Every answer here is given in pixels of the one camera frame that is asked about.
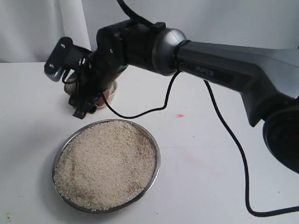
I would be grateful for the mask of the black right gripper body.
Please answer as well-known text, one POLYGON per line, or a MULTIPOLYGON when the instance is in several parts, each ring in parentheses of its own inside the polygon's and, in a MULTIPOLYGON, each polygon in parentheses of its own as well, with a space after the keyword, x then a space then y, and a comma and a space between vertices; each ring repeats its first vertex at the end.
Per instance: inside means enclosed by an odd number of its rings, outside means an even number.
POLYGON ((74 72, 76 75, 76 87, 72 94, 76 94, 81 98, 99 97, 101 93, 108 90, 112 82, 127 67, 127 65, 112 64, 100 53, 93 53, 88 58, 84 70, 82 72, 74 72))

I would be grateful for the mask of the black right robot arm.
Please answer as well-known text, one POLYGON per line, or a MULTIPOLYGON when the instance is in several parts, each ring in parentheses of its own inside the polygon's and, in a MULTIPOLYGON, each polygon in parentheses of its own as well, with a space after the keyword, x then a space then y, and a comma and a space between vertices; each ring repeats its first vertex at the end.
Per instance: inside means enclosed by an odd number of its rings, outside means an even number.
POLYGON ((249 124, 264 121, 271 154, 299 170, 299 51, 193 42, 164 23, 126 20, 97 32, 97 49, 85 52, 87 69, 77 76, 69 104, 75 116, 93 113, 103 91, 127 68, 164 76, 186 72, 240 93, 249 124))

